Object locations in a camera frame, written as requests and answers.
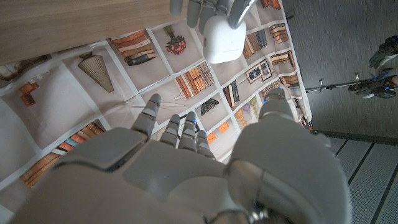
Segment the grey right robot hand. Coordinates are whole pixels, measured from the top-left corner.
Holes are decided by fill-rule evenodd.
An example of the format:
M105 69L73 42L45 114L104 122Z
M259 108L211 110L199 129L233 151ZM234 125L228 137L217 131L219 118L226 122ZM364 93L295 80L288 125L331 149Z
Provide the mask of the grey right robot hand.
M131 128L114 128L62 156L13 223L351 223L343 168L330 141L293 119L273 89L227 164L195 114L173 115L150 138L161 98Z

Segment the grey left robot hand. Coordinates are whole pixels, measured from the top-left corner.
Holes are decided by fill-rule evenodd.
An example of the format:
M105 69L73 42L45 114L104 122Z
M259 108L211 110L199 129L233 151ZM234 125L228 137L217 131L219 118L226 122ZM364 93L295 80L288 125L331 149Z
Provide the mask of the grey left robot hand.
M243 22L245 15L255 5L256 0L189 0L187 6L187 26L199 27L203 34L206 23L211 17L221 16L232 30Z

